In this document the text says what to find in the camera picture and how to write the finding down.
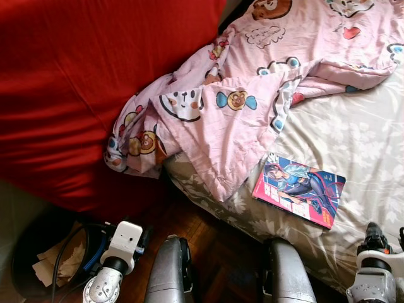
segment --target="floral bedsheet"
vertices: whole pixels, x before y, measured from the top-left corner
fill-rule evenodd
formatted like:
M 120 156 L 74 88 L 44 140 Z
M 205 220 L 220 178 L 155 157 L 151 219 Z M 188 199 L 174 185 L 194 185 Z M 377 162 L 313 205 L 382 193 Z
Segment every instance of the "floral bedsheet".
M 307 270 L 344 292 L 354 281 L 357 246 L 370 221 L 399 250 L 404 226 L 404 68 L 379 86 L 305 100 L 291 109 L 268 152 L 347 178 L 331 230 L 266 205 L 251 196 L 265 157 L 226 202 L 215 201 L 185 154 L 168 159 L 173 183 L 198 206 L 259 241 L 287 239 Z M 398 302 L 404 302 L 398 282 Z

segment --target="parquet floor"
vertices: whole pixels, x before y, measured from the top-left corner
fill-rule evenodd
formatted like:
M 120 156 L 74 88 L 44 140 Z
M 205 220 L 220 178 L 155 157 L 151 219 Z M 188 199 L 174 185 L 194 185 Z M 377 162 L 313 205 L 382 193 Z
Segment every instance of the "parquet floor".
M 154 232 L 145 255 L 124 279 L 118 303 L 143 302 L 155 255 L 170 234 L 188 240 L 198 277 L 200 302 L 257 302 L 256 273 L 261 267 L 261 244 L 193 205 L 176 188 L 167 201 L 132 221 L 143 226 L 153 225 Z M 321 282 L 313 280 L 312 284 L 318 302 L 346 302 L 344 296 Z M 81 291 L 77 291 L 64 302 L 81 303 L 81 300 Z

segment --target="red cushion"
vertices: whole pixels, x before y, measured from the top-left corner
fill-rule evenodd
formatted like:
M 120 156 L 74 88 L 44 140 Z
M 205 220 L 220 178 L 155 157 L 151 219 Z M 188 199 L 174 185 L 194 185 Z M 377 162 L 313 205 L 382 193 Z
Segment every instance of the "red cushion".
M 161 182 L 108 169 L 102 150 L 131 95 L 215 38 L 224 4 L 0 3 L 0 178 L 103 218 L 161 198 Z

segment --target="manga cover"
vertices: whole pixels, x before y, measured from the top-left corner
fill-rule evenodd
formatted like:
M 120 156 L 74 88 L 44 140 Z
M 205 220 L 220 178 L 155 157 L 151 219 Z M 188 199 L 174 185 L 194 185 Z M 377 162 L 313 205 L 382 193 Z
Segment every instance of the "manga cover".
M 331 229 L 345 178 L 270 154 L 252 195 Z

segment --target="pink blanket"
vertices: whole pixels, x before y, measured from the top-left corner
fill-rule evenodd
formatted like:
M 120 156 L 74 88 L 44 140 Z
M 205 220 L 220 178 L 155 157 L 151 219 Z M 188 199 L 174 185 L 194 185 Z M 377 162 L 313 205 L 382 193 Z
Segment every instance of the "pink blanket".
M 275 141 L 291 105 L 366 90 L 394 71 L 403 57 L 402 6 L 254 2 L 214 44 L 129 99 L 105 162 L 126 174 L 158 177 L 162 161 L 182 150 L 224 201 Z

